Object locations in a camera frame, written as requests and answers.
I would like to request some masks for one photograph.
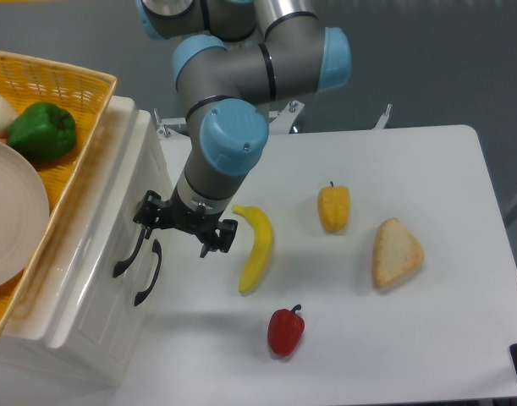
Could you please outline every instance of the bell pepper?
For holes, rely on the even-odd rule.
[[[349,220],[350,194],[346,186],[331,186],[322,188],[318,194],[318,216],[326,231],[340,231]]]
[[[70,152],[76,143],[72,115],[55,104],[28,106],[8,129],[8,145],[29,161],[49,161]]]
[[[295,313],[298,310],[301,310],[301,304],[297,304],[292,310],[277,310],[269,321],[267,343],[277,355],[286,357],[292,354],[298,345],[305,330],[304,320]]]

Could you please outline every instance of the gray floor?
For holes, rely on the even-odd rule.
[[[314,3],[348,34],[354,73],[341,90],[300,98],[301,129],[369,129],[388,103],[392,127],[468,124],[503,208],[517,191],[517,0]],[[163,118],[182,115],[171,79],[178,43],[149,40],[133,0],[0,4],[0,50],[114,74],[118,95]],[[517,262],[517,222],[509,237]]]

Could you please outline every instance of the white table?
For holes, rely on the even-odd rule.
[[[175,181],[190,143],[166,140],[163,149]],[[350,188],[342,235],[326,235],[316,214],[316,194],[330,180]],[[252,245],[245,220],[238,218],[228,254],[203,260],[198,241],[177,233],[121,387],[0,365],[0,404],[305,406],[517,396],[509,355],[517,343],[517,271],[472,129],[274,136],[233,203],[259,206],[275,229],[270,269],[253,294],[237,292]],[[389,217],[413,231],[426,259],[407,283],[377,291],[372,241]],[[269,317],[298,303],[304,335],[291,357],[277,359],[267,348]]]

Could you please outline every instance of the red bell pepper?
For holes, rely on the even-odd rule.
[[[281,309],[273,313],[267,328],[267,343],[272,351],[283,357],[292,354],[305,329],[305,322],[296,315],[301,310],[297,304],[292,310]]]

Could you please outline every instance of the green bell pepper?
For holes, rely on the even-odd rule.
[[[28,106],[8,129],[8,145],[29,161],[50,161],[70,152],[76,142],[72,115],[52,103]]]

